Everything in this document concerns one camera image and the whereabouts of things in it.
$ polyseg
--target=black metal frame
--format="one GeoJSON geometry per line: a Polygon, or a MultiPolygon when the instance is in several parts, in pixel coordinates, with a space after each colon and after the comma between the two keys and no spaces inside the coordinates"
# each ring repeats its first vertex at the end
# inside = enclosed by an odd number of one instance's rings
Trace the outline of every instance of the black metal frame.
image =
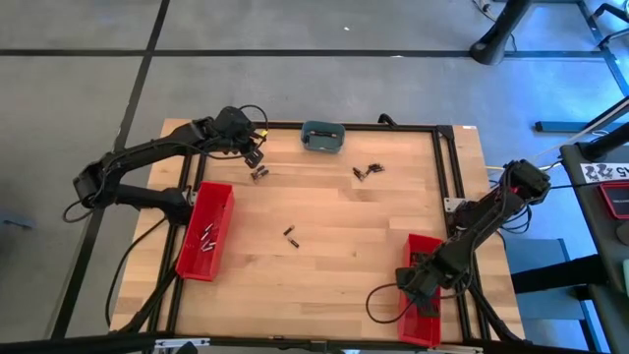
{"type": "MultiPolygon", "coordinates": [[[[434,158],[435,158],[435,168],[437,171],[437,179],[439,181],[439,192],[441,196],[441,202],[443,203],[444,198],[449,197],[449,188],[447,183],[447,177],[445,174],[444,167],[444,156],[441,149],[441,138],[445,138],[447,149],[448,149],[448,157],[450,161],[450,167],[452,170],[452,180],[454,182],[455,194],[457,198],[465,198],[463,191],[463,180],[461,176],[460,166],[458,163],[458,154],[456,151],[456,145],[454,141],[454,132],[452,126],[422,126],[422,125],[386,125],[386,124],[361,124],[361,123],[347,123],[344,124],[345,129],[348,131],[382,131],[382,132],[416,132],[416,133],[430,133],[432,139],[432,147],[434,149],[434,158]]],[[[269,122],[269,129],[301,129],[302,123],[296,122],[269,122]]],[[[203,173],[205,170],[206,159],[201,158],[199,165],[197,167],[196,178],[193,190],[198,190],[200,187],[200,182],[203,179],[203,173]]],[[[189,171],[187,169],[182,169],[180,176],[180,187],[182,186],[182,181],[186,181],[188,179],[189,171]]],[[[164,253],[162,255],[162,267],[167,268],[167,265],[172,262],[172,250],[175,242],[176,231],[173,231],[173,234],[170,234],[167,238],[167,248],[165,248],[164,253]]],[[[474,259],[473,267],[478,273],[478,264],[476,259],[474,259]]],[[[183,283],[184,279],[178,278],[174,285],[173,296],[171,298],[171,303],[168,312],[168,318],[166,323],[165,330],[167,332],[175,332],[175,328],[177,325],[177,318],[179,314],[179,305],[181,302],[181,296],[183,292],[183,283]]],[[[470,318],[466,303],[465,297],[457,298],[457,310],[459,314],[459,324],[461,326],[462,337],[463,340],[472,339],[472,331],[470,326],[470,318]]],[[[153,314],[151,315],[148,330],[157,330],[156,323],[161,311],[161,306],[156,307],[153,314]]],[[[481,336],[483,339],[490,339],[488,323],[485,317],[479,314],[479,325],[481,329],[481,336]]],[[[212,345],[220,345],[221,341],[216,340],[218,338],[211,338],[212,345]]],[[[238,345],[238,346],[270,346],[270,347],[278,347],[278,348],[309,348],[309,350],[316,350],[313,348],[326,348],[330,350],[334,349],[391,349],[391,350],[408,350],[408,349],[417,349],[417,346],[402,343],[402,342],[378,342],[378,341],[344,341],[344,340],[333,340],[333,341],[321,341],[321,340],[308,340],[308,339],[284,339],[284,338],[230,338],[230,342],[234,344],[226,344],[226,345],[238,345]]]]}
{"type": "MultiPolygon", "coordinates": [[[[582,13],[584,16],[587,14],[587,8],[582,0],[545,0],[547,3],[576,3],[579,4],[582,13]]],[[[131,97],[129,99],[129,104],[125,111],[124,118],[121,122],[120,133],[116,138],[114,148],[119,150],[124,147],[131,125],[133,123],[133,119],[138,108],[138,104],[140,101],[140,97],[143,91],[143,85],[146,80],[146,76],[148,70],[150,68],[150,63],[153,57],[413,57],[413,58],[463,58],[470,57],[470,54],[467,50],[343,50],[343,49],[233,49],[233,50],[218,50],[218,49],[156,49],[157,40],[159,39],[164,20],[166,18],[168,7],[170,5],[170,0],[161,0],[159,10],[157,13],[157,17],[155,19],[153,29],[151,31],[151,35],[146,46],[146,49],[0,49],[0,57],[5,56],[25,56],[25,57],[51,57],[51,56],[62,56],[62,57],[142,57],[142,62],[139,67],[138,75],[134,82],[134,86],[131,92],[131,97]]],[[[617,65],[613,61],[613,55],[605,50],[603,51],[518,51],[512,52],[507,51],[505,53],[505,57],[507,58],[602,58],[609,66],[610,71],[614,75],[614,78],[618,82],[619,86],[623,90],[629,92],[629,87],[622,77],[617,65]]],[[[291,129],[291,124],[293,123],[274,123],[273,127],[275,129],[291,129]]],[[[393,128],[378,126],[378,125],[370,125],[370,124],[348,124],[348,130],[390,130],[393,128]]],[[[443,132],[438,131],[436,127],[423,127],[422,126],[397,126],[393,130],[401,131],[401,132],[430,132],[434,135],[444,135],[443,132]]],[[[452,171],[454,174],[455,181],[455,195],[459,198],[463,198],[464,191],[463,185],[460,176],[460,170],[458,167],[458,160],[456,156],[456,148],[454,146],[453,137],[448,138],[448,149],[450,151],[450,162],[452,164],[452,171]]],[[[435,153],[440,153],[440,146],[435,147],[435,153]]],[[[188,173],[188,168],[184,168],[186,172],[182,172],[182,178],[180,179],[180,187],[182,186],[181,182],[187,179],[184,178],[184,173],[188,173]]],[[[198,172],[198,177],[202,179],[202,172],[198,172]]],[[[439,176],[439,183],[447,186],[447,180],[445,180],[444,176],[439,176]]],[[[447,196],[447,187],[445,191],[441,193],[444,196],[447,196]]],[[[52,329],[52,338],[63,338],[65,337],[68,325],[70,323],[72,312],[74,311],[75,304],[81,290],[81,284],[83,283],[88,260],[91,256],[93,246],[95,244],[98,228],[100,227],[100,223],[102,220],[102,216],[104,214],[104,210],[97,210],[87,221],[86,227],[81,235],[80,239],[80,247],[79,253],[77,257],[77,261],[75,262],[75,267],[71,273],[71,277],[68,282],[68,287],[66,288],[64,298],[62,303],[60,304],[59,311],[57,314],[57,319],[54,324],[54,328],[52,329]]],[[[168,237],[166,241],[165,250],[171,250],[171,252],[162,258],[162,270],[164,269],[164,265],[169,264],[172,261],[172,248],[174,247],[176,237],[176,228],[171,227],[168,231],[168,237]]],[[[181,285],[176,284],[175,294],[173,296],[173,301],[180,299],[181,296],[181,285]]],[[[157,307],[155,313],[151,317],[149,321],[149,328],[156,326],[156,318],[160,307],[157,307]]],[[[178,305],[171,304],[171,310],[176,315],[178,310],[178,305]]],[[[461,311],[461,320],[466,320],[465,325],[462,325],[464,329],[464,334],[470,333],[469,330],[469,318],[467,315],[467,307],[463,307],[463,311],[461,311]]],[[[488,333],[486,330],[486,321],[481,319],[481,332],[483,337],[488,337],[488,333]]],[[[176,316],[174,318],[169,318],[169,327],[174,328],[176,324],[176,316]]]]}

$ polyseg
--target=wooden tabletop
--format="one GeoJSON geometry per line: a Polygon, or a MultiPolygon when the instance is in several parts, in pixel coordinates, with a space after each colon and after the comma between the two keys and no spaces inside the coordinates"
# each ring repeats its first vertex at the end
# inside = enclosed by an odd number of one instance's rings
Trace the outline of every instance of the wooden tabletop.
{"type": "MultiPolygon", "coordinates": [[[[162,136],[188,122],[167,119],[162,136]]],[[[479,136],[475,127],[457,126],[454,132],[466,197],[476,200],[488,190],[479,136]]],[[[270,173],[256,184],[241,159],[207,162],[205,180],[234,186],[234,212],[215,281],[184,282],[176,332],[397,340],[396,324],[372,322],[365,300],[378,285],[394,281],[409,233],[446,237],[430,134],[348,131],[339,154],[305,151],[299,134],[269,132],[262,164],[270,173]],[[384,172],[364,182],[353,175],[352,167],[366,169],[376,162],[384,172]],[[299,249],[282,235],[291,224],[299,249]]],[[[445,142],[442,150],[447,158],[445,142]]],[[[148,187],[176,186],[182,161],[172,157],[153,164],[148,187]]],[[[445,165],[452,193],[448,160],[445,165]]],[[[143,210],[135,237],[161,217],[157,209],[143,210]]],[[[161,225],[130,254],[112,328],[126,324],[153,290],[167,229],[161,225]]],[[[500,238],[491,236],[477,256],[488,300],[509,328],[523,336],[500,238]]],[[[472,333],[480,337],[467,296],[472,333]]],[[[170,293],[164,299],[161,329],[170,293]]],[[[382,290],[372,297],[373,315],[391,319],[398,313],[397,303],[397,290],[382,290]]],[[[442,341],[460,341],[456,301],[443,300],[441,309],[442,341]]]]}

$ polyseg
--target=small black object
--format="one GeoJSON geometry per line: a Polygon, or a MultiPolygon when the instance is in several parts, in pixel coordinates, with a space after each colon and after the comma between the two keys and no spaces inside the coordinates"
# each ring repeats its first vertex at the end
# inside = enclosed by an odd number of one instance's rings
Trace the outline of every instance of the small black object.
{"type": "Polygon", "coordinates": [[[384,171],[384,167],[382,167],[382,165],[379,163],[372,163],[368,168],[368,173],[369,172],[382,172],[382,171],[384,171]]]}
{"type": "Polygon", "coordinates": [[[250,168],[254,168],[259,164],[260,161],[262,161],[263,158],[264,158],[264,154],[262,153],[262,151],[256,148],[255,150],[252,150],[251,152],[245,155],[245,163],[250,168]]]}
{"type": "Polygon", "coordinates": [[[418,314],[423,318],[438,318],[439,309],[432,303],[430,298],[424,298],[422,300],[415,300],[418,314]]]}
{"type": "Polygon", "coordinates": [[[293,240],[292,238],[288,238],[288,241],[291,243],[291,245],[295,246],[295,248],[299,248],[299,244],[297,243],[297,241],[293,240]]]}
{"type": "Polygon", "coordinates": [[[413,252],[411,253],[411,266],[416,266],[417,264],[424,262],[429,255],[422,252],[413,252]]]}
{"type": "Polygon", "coordinates": [[[390,128],[397,127],[397,123],[395,123],[393,118],[391,118],[391,116],[389,116],[386,113],[380,114],[380,116],[377,118],[377,122],[380,123],[380,124],[384,123],[384,124],[388,125],[390,128]]]}
{"type": "Polygon", "coordinates": [[[294,229],[295,229],[295,225],[291,225],[289,228],[286,229],[286,231],[284,231],[284,236],[287,236],[294,229]]]}
{"type": "Polygon", "coordinates": [[[359,179],[359,181],[363,182],[363,180],[365,179],[367,175],[365,175],[363,172],[361,172],[360,169],[356,167],[352,167],[352,170],[354,171],[354,176],[356,176],[359,179]]]}
{"type": "Polygon", "coordinates": [[[197,354],[199,353],[199,351],[197,350],[196,346],[193,344],[193,342],[188,342],[186,344],[184,344],[178,351],[176,354],[197,354]]]}
{"type": "Polygon", "coordinates": [[[252,178],[254,179],[254,182],[257,181],[258,179],[266,176],[268,174],[268,170],[264,169],[264,166],[259,167],[255,172],[250,173],[252,178]]]}

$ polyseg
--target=robotic arm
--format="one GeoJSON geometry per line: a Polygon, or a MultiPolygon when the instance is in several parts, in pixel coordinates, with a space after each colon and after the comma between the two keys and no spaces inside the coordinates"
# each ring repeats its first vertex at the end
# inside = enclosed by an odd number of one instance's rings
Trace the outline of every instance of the robotic arm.
{"type": "Polygon", "coordinates": [[[545,173],[526,160],[505,165],[495,189],[478,202],[462,203],[448,215],[448,231],[453,237],[416,266],[395,270],[397,287],[421,304],[434,294],[437,286],[450,289],[464,283],[501,339],[517,338],[472,283],[470,264],[474,251],[507,219],[527,205],[543,202],[550,189],[548,180],[545,173]]]}
{"type": "Polygon", "coordinates": [[[158,207],[173,224],[187,224],[192,207],[177,188],[153,191],[120,184],[129,171],[175,155],[201,153],[215,159],[244,158],[255,168],[263,158],[259,147],[265,134],[256,133],[255,124],[241,108],[225,107],[214,119],[195,120],[175,129],[169,136],[118,152],[107,152],[89,164],[73,180],[81,204],[87,208],[126,204],[134,207],[158,207]],[[225,156],[209,155],[223,152],[225,156]],[[229,153],[240,153],[229,156],[229,153]]]}

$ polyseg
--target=teal plastic box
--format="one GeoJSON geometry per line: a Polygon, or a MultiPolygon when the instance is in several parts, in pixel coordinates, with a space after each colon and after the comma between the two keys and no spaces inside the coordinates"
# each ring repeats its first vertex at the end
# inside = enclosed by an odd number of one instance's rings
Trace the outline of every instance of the teal plastic box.
{"type": "Polygon", "coordinates": [[[337,153],[344,141],[342,124],[308,121],[302,126],[302,143],[307,150],[337,153]]]}

